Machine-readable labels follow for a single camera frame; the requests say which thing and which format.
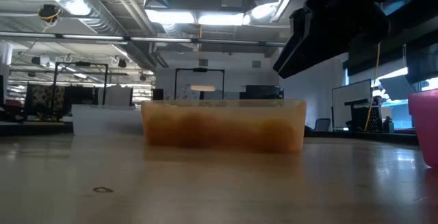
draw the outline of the ceiling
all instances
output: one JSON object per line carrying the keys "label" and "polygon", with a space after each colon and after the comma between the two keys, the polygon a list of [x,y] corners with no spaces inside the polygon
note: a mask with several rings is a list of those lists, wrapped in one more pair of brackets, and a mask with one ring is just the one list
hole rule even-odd
{"label": "ceiling", "polygon": [[[203,0],[188,0],[196,4],[202,5]],[[129,13],[128,9],[120,2],[120,0],[100,0],[100,2],[110,11],[112,16],[122,25],[130,36],[146,36],[147,33],[139,26],[136,20]],[[136,0],[137,5],[142,7],[143,0]],[[259,23],[257,25],[242,25],[242,26],[219,26],[219,25],[203,25],[193,26],[191,24],[180,25],[185,36],[199,37],[202,30],[202,38],[229,39],[229,40],[258,40],[258,41],[277,41],[285,42],[290,37],[289,15],[296,9],[301,8],[305,0],[291,0],[282,16],[275,23]],[[54,0],[0,0],[0,31],[9,32],[42,32],[44,23],[36,16],[37,11],[44,4],[53,4],[59,6]],[[2,12],[8,14],[16,13],[20,16],[4,16]],[[158,36],[166,36],[165,31],[159,23],[153,23]],[[91,29],[85,26],[78,18],[75,18],[66,11],[63,11],[61,19],[58,20],[55,26],[46,30],[47,33],[57,34],[95,34]],[[155,82],[152,75],[147,75],[145,82],[140,81],[140,72],[142,69],[130,60],[127,60],[127,67],[122,69],[113,66],[114,56],[120,55],[120,51],[112,45],[92,42],[73,43],[59,40],[52,41],[35,41],[35,40],[2,40],[13,44],[14,53],[11,65],[10,80],[38,80],[52,81],[53,69],[48,66],[39,66],[31,63],[34,56],[47,55],[51,60],[63,62],[66,56],[73,57],[73,62],[86,61],[92,63],[109,64],[110,72],[114,74],[109,77],[109,83],[122,84],[149,84]],[[198,45],[178,45],[159,43],[158,51],[163,59],[168,63],[170,68],[196,66],[197,59],[200,57]],[[269,57],[275,51],[275,48],[269,47],[254,47],[254,46],[239,46],[239,45],[202,45],[201,55],[204,58],[209,58],[211,66],[222,67],[224,69],[250,69],[251,58],[257,60],[265,60],[269,62]],[[36,77],[28,77],[27,71],[35,71]],[[76,69],[80,72],[95,72],[99,73],[99,69]],[[59,82],[89,82],[100,83],[103,81],[102,75],[91,75],[93,78],[87,80],[77,79],[71,74],[60,74]]]}

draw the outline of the black frame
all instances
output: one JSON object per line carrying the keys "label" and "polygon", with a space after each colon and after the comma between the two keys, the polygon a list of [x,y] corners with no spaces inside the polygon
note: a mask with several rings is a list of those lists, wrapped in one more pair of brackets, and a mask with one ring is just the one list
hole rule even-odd
{"label": "black frame", "polygon": [[[366,80],[362,80],[362,81],[359,81],[359,82],[356,82],[356,83],[353,83],[353,84],[348,84],[347,86],[354,85],[354,84],[359,84],[361,82],[366,82],[366,81],[370,82],[370,97],[371,97],[371,102],[372,102],[372,90],[371,90],[372,81],[371,81],[371,79],[366,79]],[[341,128],[341,127],[335,127],[335,108],[334,108],[335,107],[334,106],[335,102],[333,101],[333,91],[337,90],[338,88],[345,88],[347,86],[340,86],[340,87],[336,87],[336,88],[331,89],[331,109],[332,109],[331,110],[331,112],[332,112],[331,127],[332,127],[333,131],[336,130],[335,128]]]}
{"label": "black frame", "polygon": [[52,98],[50,113],[53,114],[53,106],[55,104],[55,93],[56,93],[56,79],[57,79],[57,67],[61,64],[70,66],[74,64],[75,66],[104,66],[105,67],[105,81],[103,82],[103,100],[102,105],[105,105],[105,97],[107,94],[107,78],[108,78],[108,64],[90,63],[90,62],[56,62],[55,63],[55,74],[53,75],[53,88],[52,88]]}
{"label": "black frame", "polygon": [[222,100],[224,99],[225,93],[225,70],[224,69],[206,69],[206,68],[193,68],[193,69],[175,69],[175,87],[173,93],[173,99],[177,99],[177,82],[178,82],[178,72],[179,71],[194,71],[197,73],[206,73],[208,71],[220,71],[222,72]]}

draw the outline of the table surface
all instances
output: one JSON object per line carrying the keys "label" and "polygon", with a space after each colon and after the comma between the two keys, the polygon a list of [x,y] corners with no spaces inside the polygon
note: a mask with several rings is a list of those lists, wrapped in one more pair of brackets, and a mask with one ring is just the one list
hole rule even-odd
{"label": "table surface", "polygon": [[299,155],[272,155],[1,139],[2,223],[438,223],[438,173],[418,147],[308,138]]}

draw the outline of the plastic container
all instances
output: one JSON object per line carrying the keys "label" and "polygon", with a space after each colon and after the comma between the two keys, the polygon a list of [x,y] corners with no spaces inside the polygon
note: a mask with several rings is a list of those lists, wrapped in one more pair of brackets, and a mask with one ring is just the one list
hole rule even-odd
{"label": "plastic container", "polygon": [[408,103],[424,161],[438,167],[438,90],[412,93]]}
{"label": "plastic container", "polygon": [[294,153],[302,149],[301,100],[144,101],[148,145]]}

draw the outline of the whiteboard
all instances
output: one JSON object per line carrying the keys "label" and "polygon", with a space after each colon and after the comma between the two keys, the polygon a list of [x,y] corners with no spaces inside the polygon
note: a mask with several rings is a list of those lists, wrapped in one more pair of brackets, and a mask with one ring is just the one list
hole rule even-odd
{"label": "whiteboard", "polygon": [[333,101],[333,127],[347,127],[346,122],[351,121],[350,106],[345,106],[347,101],[368,99],[371,101],[371,79],[332,89]]}

